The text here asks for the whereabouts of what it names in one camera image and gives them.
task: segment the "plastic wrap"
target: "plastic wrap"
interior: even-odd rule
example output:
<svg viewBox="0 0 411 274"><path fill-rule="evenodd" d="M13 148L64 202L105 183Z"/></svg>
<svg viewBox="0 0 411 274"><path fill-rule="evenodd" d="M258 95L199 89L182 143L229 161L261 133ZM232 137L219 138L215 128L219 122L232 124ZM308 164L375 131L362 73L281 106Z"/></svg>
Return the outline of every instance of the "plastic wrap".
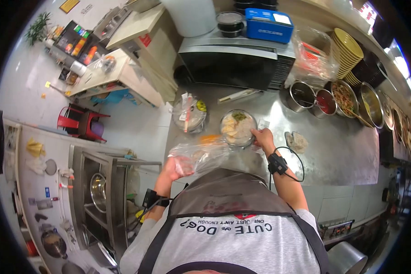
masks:
<svg viewBox="0 0 411 274"><path fill-rule="evenodd" d="M296 80L323 88L328 81L336 80L339 63L335 60L332 39L312 28L294 29L291 41L294 45L295 63L285 88Z"/></svg>
<svg viewBox="0 0 411 274"><path fill-rule="evenodd" d="M174 157L175 171L181 176L192 172L203 174L219 167L230 154L230 147L223 140L203 144L179 144L169 151Z"/></svg>
<svg viewBox="0 0 411 274"><path fill-rule="evenodd" d="M207 108L202 100L190 93L185 93L170 109L174 123L186 133L203 131Z"/></svg>

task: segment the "black cable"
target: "black cable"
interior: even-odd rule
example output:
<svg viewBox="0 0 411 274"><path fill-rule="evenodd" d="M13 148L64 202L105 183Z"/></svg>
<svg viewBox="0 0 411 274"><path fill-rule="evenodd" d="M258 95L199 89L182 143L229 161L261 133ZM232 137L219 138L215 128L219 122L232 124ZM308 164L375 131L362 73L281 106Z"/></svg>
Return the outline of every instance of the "black cable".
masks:
<svg viewBox="0 0 411 274"><path fill-rule="evenodd" d="M160 201L165 201L165 200L173 200L173 199L172 199L172 198L160 198L160 199L157 200L155 203L153 203L150 207L146 208L140 216L136 217L136 219L135 219L134 221L132 221L132 223L130 223L130 224L128 225L128 227L126 228L126 230L127 230L128 232L133 231L133 230L138 226L138 224L140 223L140 219L143 217L143 215L145 215L146 213L148 213L155 205L158 204L158 202L160 202ZM131 227L135 222L137 222L137 223L135 224L135 226L134 226L133 228L129 229L129 227Z"/></svg>
<svg viewBox="0 0 411 274"><path fill-rule="evenodd" d="M283 148L284 148L284 149L289 149L293 154L296 155L296 157L298 158L298 160L299 160L300 163L301 163L301 168L303 169L303 178L302 178L301 180L298 180L297 178L294 178L294 177L290 176L290 175L289 175L288 173L286 173L286 172L285 172L285 175L286 175L287 177L293 179L293 180L296 181L296 182L299 182L299 183L303 182L304 179L305 179L305 167L304 167L304 165L303 165L303 161L301 161L300 157L295 153L295 151L293 151L292 149L290 149L290 148L287 147L287 146L278 146L278 147L276 147L276 149L273 151L273 153L276 153L276 151L277 151L278 149L283 149ZM271 176L272 176L272 174L269 173L269 190L271 190Z"/></svg>

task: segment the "apron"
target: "apron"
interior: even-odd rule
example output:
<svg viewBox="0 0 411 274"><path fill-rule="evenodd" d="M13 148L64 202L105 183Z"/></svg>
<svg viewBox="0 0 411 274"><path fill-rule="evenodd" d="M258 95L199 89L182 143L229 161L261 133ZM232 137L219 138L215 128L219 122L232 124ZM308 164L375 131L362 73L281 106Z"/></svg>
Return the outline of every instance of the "apron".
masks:
<svg viewBox="0 0 411 274"><path fill-rule="evenodd" d="M263 178L253 174L217 168L193 181L169 205L167 220L149 245L138 269L138 274L151 274L160 250L177 218L191 216L218 217L236 214L256 214L292 217L305 235L318 261L321 274L328 274L329 262L324 244L314 228L302 220L278 195L271 192ZM219 266L223 273L254 273L232 265ZM196 269L176 267L170 273L184 273Z"/></svg>

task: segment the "red sign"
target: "red sign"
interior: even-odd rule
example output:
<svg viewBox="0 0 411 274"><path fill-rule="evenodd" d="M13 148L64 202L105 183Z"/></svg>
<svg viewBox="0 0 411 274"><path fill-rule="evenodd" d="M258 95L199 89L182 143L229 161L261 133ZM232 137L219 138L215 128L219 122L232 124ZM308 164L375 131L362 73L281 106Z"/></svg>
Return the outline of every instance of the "red sign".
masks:
<svg viewBox="0 0 411 274"><path fill-rule="evenodd" d="M140 41L142 41L145 47L148 47L149 44L151 43L151 37L149 37L149 34L146 34L144 36L139 36L138 38L140 39Z"/></svg>

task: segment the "vegetable stir-fry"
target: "vegetable stir-fry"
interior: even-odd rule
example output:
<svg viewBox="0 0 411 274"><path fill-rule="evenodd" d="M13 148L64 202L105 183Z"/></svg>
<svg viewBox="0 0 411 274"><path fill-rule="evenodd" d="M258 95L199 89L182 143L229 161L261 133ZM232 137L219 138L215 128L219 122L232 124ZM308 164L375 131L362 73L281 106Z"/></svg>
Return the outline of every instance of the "vegetable stir-fry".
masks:
<svg viewBox="0 0 411 274"><path fill-rule="evenodd" d="M332 92L338 103L340 109L348 116L351 116L354 111L353 102L351 100L350 91L343 85L334 83L332 85Z"/></svg>

